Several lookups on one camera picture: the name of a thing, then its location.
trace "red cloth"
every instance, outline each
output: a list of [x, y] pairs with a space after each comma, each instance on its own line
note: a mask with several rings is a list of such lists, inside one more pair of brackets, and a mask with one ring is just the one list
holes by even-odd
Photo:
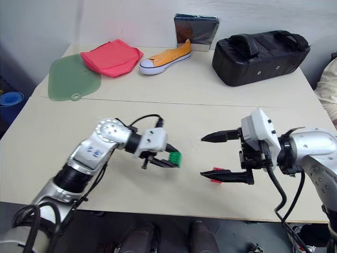
[[110, 41], [90, 52], [81, 53], [89, 69], [110, 77], [130, 72], [142, 56], [141, 51], [121, 40]]

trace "gray floor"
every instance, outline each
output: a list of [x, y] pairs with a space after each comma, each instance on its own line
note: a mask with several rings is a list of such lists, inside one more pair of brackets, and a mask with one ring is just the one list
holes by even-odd
[[[11, 219], [21, 205], [0, 202], [0, 233], [11, 227]], [[214, 233], [221, 252], [247, 253], [250, 243], [258, 243], [266, 253], [291, 253], [291, 244], [279, 223], [146, 215], [136, 213], [78, 211], [56, 252], [95, 252], [98, 244], [118, 243], [133, 228], [155, 222], [162, 233], [161, 253], [188, 253], [187, 231], [194, 220], [202, 220]], [[320, 248], [315, 253], [323, 253]]]

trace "green cutting board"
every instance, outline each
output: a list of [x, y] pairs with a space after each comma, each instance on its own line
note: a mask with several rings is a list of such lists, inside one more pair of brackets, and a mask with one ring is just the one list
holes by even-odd
[[101, 75], [88, 69], [79, 54], [53, 62], [49, 70], [48, 96], [54, 101], [77, 101], [100, 86]]

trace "table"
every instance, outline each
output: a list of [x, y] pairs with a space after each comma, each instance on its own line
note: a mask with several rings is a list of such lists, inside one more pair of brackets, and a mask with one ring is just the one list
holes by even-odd
[[[65, 55], [78, 52], [76, 48], [87, 47], [71, 46]], [[162, 49], [141, 50], [147, 56]], [[278, 134], [301, 126], [332, 132], [335, 128], [300, 69], [287, 76], [232, 88], [212, 71], [211, 55], [212, 51], [195, 52], [188, 62], [157, 76], [143, 77], [134, 69], [117, 79], [104, 77], [97, 92], [77, 102], [47, 98], [46, 78], [0, 141], [0, 200], [29, 203], [100, 119], [119, 118], [129, 123], [139, 116], [159, 113], [165, 120], [169, 143], [183, 155], [181, 167], [163, 169], [150, 164], [142, 170], [141, 159], [116, 151], [104, 179], [80, 208], [278, 221], [273, 209], [281, 198], [263, 170], [254, 171], [253, 186], [214, 184], [199, 175], [213, 167], [241, 171], [240, 142], [202, 143], [200, 138], [240, 127], [241, 118], [257, 107], [273, 120]], [[144, 131], [153, 124], [147, 119], [138, 127]], [[284, 176], [279, 169], [275, 173], [291, 201], [299, 177]], [[316, 190], [307, 179], [289, 221], [327, 222], [320, 206]]]

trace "black bag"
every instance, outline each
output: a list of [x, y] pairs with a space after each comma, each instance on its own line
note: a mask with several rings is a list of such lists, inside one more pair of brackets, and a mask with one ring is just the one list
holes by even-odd
[[216, 44], [212, 65], [229, 86], [239, 86], [295, 71], [310, 51], [299, 34], [271, 31], [239, 34]]

